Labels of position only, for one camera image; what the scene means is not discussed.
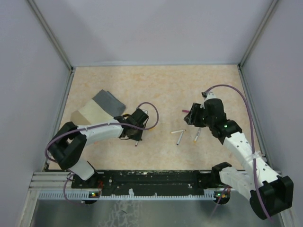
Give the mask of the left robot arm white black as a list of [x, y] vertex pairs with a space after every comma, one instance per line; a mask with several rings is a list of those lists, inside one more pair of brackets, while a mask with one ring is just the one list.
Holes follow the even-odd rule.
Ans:
[[62, 170], [71, 171], [92, 188], [98, 184], [98, 175], [93, 166], [81, 158], [84, 148], [112, 138], [140, 141], [148, 119], [148, 111], [138, 108], [133, 114], [117, 116], [101, 124], [78, 126], [67, 122], [47, 145], [47, 151]]

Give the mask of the white pen yellow end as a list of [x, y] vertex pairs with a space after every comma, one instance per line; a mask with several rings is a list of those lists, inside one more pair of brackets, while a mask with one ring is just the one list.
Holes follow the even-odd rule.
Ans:
[[201, 128], [199, 128], [199, 129], [197, 130], [197, 133], [196, 133], [195, 138], [194, 138], [194, 143], [196, 143], [196, 142], [197, 142], [197, 140], [198, 140], [198, 138], [199, 138], [200, 133], [201, 133]]

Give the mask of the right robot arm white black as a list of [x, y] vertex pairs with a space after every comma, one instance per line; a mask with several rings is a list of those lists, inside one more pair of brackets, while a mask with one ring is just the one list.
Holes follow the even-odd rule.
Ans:
[[203, 104], [193, 103], [184, 117], [188, 125], [207, 127], [247, 172], [244, 176], [224, 162], [212, 167], [211, 180], [217, 187], [228, 185], [244, 196], [262, 220], [291, 208], [294, 183], [289, 176], [274, 171], [247, 141], [241, 127], [229, 120], [221, 99], [211, 98]]

